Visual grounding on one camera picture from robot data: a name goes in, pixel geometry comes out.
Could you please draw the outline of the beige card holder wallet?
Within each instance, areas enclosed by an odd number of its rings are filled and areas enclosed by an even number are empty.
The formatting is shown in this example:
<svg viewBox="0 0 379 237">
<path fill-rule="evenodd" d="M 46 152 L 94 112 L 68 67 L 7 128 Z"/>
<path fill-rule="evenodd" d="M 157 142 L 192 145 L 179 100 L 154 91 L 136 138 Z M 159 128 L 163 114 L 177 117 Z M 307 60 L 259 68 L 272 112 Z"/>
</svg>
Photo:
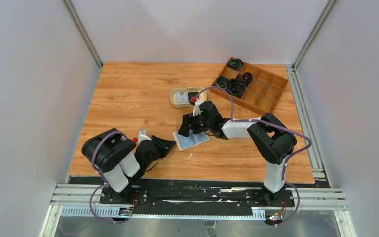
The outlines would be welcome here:
<svg viewBox="0 0 379 237">
<path fill-rule="evenodd" d="M 197 146 L 199 144 L 205 143 L 210 140 L 210 137 L 207 134 L 203 132 L 199 134 L 194 134 L 191 130 L 190 130 L 189 137 L 179 135 L 177 131 L 173 132 L 172 136 L 176 142 L 176 146 L 179 151 L 192 148 L 194 146 Z"/>
</svg>

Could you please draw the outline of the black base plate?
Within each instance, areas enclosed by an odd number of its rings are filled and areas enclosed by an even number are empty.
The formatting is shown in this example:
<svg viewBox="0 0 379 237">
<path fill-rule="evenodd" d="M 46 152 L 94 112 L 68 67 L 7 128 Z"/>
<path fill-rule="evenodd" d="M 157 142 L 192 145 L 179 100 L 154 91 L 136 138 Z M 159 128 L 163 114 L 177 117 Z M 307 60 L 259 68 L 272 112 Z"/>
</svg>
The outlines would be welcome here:
<svg viewBox="0 0 379 237">
<path fill-rule="evenodd" d="M 101 204 L 135 204 L 137 214 L 247 216 L 253 207 L 295 207 L 291 190 L 277 199 L 261 182 L 140 179 L 122 193 L 103 188 Z"/>
</svg>

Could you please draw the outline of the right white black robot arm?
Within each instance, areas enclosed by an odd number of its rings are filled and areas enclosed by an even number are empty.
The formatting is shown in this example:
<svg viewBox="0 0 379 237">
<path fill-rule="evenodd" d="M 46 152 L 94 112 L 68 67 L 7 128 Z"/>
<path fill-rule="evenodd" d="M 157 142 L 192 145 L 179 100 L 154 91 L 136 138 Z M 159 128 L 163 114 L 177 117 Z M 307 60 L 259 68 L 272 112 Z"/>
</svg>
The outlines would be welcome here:
<svg viewBox="0 0 379 237">
<path fill-rule="evenodd" d="M 207 132 L 218 139 L 252 139 L 261 156 L 266 160 L 262 199 L 268 206 L 275 206 L 285 191 L 286 161 L 293 153 L 296 138 L 272 113 L 255 119 L 231 120 L 223 118 L 211 101 L 195 106 L 199 112 L 184 114 L 181 127 L 173 132 L 180 151 L 208 140 Z"/>
</svg>

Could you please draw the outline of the black card in tray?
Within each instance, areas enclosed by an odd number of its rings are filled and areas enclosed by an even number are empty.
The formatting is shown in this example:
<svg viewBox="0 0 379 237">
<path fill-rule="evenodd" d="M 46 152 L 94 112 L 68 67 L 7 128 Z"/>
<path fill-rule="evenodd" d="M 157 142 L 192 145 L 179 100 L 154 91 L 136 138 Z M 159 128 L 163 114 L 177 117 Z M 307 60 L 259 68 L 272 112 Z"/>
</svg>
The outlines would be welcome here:
<svg viewBox="0 0 379 237">
<path fill-rule="evenodd" d="M 189 101 L 189 102 L 192 102 L 192 98 L 193 98 L 193 97 L 196 97 L 197 94 L 198 94 L 198 92 L 188 92 L 188 93 L 187 93 L 188 101 Z"/>
</svg>

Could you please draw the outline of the white card in tray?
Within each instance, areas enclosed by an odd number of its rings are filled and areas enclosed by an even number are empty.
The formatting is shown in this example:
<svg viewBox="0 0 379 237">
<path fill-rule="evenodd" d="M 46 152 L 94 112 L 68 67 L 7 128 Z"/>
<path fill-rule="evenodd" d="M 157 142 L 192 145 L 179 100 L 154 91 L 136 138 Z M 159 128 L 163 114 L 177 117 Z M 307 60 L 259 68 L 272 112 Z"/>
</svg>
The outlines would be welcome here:
<svg viewBox="0 0 379 237">
<path fill-rule="evenodd" d="M 177 93 L 176 100 L 178 104 L 188 103 L 187 92 L 179 92 Z"/>
</svg>

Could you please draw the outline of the beige oval tray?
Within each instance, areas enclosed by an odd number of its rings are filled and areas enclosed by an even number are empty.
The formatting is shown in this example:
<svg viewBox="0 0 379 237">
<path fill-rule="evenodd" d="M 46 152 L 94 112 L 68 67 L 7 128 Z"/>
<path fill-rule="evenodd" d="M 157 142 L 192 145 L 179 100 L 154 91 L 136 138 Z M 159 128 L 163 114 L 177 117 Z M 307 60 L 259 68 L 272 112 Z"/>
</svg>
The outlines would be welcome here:
<svg viewBox="0 0 379 237">
<path fill-rule="evenodd" d="M 170 102 L 174 108 L 192 107 L 192 97 L 201 92 L 203 87 L 175 88 L 170 92 Z"/>
</svg>

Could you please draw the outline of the wooden compartment organizer box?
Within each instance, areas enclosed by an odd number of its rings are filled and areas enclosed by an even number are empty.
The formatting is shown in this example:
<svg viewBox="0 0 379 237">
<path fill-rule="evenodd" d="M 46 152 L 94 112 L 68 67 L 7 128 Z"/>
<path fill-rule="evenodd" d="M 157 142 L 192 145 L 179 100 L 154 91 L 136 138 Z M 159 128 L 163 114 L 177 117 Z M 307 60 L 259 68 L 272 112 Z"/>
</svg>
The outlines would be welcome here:
<svg viewBox="0 0 379 237">
<path fill-rule="evenodd" d="M 230 94 L 235 104 L 259 115 L 274 112 L 287 84 L 286 78 L 234 57 L 212 83 Z"/>
</svg>

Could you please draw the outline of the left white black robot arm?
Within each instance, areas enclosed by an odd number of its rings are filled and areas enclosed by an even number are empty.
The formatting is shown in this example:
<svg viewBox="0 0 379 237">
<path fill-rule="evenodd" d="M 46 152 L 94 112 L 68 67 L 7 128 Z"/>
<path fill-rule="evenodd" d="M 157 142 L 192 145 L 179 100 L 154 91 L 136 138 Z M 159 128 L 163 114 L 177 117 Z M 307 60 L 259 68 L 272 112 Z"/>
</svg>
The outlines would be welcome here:
<svg viewBox="0 0 379 237">
<path fill-rule="evenodd" d="M 131 199 L 132 182 L 140 179 L 154 161 L 165 158 L 175 146 L 175 141 L 154 135 L 148 137 L 145 130 L 130 139 L 112 128 L 87 140 L 81 152 L 113 192 L 113 198 L 125 204 Z"/>
</svg>

